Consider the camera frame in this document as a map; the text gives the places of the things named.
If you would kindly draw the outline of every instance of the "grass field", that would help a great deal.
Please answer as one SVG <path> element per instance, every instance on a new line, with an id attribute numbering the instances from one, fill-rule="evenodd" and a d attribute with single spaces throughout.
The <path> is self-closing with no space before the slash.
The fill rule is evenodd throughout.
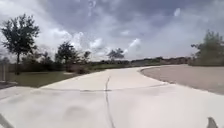
<path id="1" fill-rule="evenodd" d="M 14 73 L 10 74 L 10 81 L 17 82 L 19 86 L 28 86 L 28 87 L 41 87 L 47 84 L 65 80 L 78 76 L 78 74 L 64 74 L 64 72 L 30 72 L 30 73 L 21 73 L 19 76 L 16 76 Z"/>

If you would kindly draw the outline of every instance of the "sidewalk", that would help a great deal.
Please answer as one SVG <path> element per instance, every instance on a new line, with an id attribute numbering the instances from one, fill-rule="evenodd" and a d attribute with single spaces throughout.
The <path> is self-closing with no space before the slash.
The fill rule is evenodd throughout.
<path id="1" fill-rule="evenodd" d="M 15 96 L 15 95 L 18 95 L 18 94 L 21 94 L 24 92 L 28 92 L 30 90 L 33 90 L 33 88 L 13 86 L 13 87 L 1 89 L 0 90 L 0 100 L 7 98 L 7 97 Z"/>
<path id="2" fill-rule="evenodd" d="M 224 127 L 224 96 L 160 82 L 140 69 L 106 70 L 5 98 L 0 113 L 16 128 Z"/>

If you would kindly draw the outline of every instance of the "dirt patch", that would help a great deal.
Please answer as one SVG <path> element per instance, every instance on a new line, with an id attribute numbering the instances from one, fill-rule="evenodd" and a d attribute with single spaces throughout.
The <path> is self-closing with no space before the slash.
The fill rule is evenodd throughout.
<path id="1" fill-rule="evenodd" d="M 164 66 L 142 70 L 148 77 L 224 94 L 224 67 Z"/>

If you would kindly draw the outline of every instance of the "tree trunk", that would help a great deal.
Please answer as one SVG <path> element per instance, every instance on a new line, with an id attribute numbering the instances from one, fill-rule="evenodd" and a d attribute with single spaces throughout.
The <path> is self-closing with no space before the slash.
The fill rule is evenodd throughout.
<path id="1" fill-rule="evenodd" d="M 20 53 L 17 53 L 17 60 L 16 60 L 16 71 L 15 74 L 16 75 L 20 75 Z"/>
<path id="2" fill-rule="evenodd" d="M 65 71 L 68 72 L 68 59 L 65 59 Z"/>

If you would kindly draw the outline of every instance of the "sky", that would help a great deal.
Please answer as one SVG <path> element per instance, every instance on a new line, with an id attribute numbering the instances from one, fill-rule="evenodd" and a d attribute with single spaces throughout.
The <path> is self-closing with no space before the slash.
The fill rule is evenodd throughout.
<path id="1" fill-rule="evenodd" d="M 128 60 L 190 56 L 208 29 L 224 34 L 223 12 L 223 0 L 0 0 L 0 23 L 33 15 L 40 49 L 70 41 L 92 60 L 116 48 Z"/>

